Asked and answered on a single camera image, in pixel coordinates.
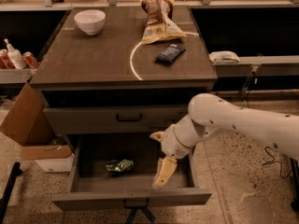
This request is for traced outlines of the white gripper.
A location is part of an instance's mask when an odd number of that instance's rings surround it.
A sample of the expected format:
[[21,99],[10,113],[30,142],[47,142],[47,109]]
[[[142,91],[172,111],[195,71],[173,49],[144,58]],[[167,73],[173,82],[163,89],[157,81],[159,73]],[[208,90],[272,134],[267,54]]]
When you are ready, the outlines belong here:
[[172,124],[164,132],[155,132],[149,137],[161,142],[162,152],[166,155],[158,160],[157,173],[152,183],[154,189],[162,188],[176,171],[178,166],[177,160],[192,152],[194,147],[194,128]]

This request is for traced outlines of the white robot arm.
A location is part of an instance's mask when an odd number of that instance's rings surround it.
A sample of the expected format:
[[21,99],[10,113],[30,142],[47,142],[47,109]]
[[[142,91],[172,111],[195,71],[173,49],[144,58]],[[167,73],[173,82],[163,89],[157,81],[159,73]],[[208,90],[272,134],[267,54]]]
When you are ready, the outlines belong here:
[[299,160],[298,116],[240,107],[214,94],[201,93],[190,100],[188,113],[181,120],[150,135],[165,154],[158,160],[153,187],[165,186],[176,171],[178,160],[222,130],[243,134]]

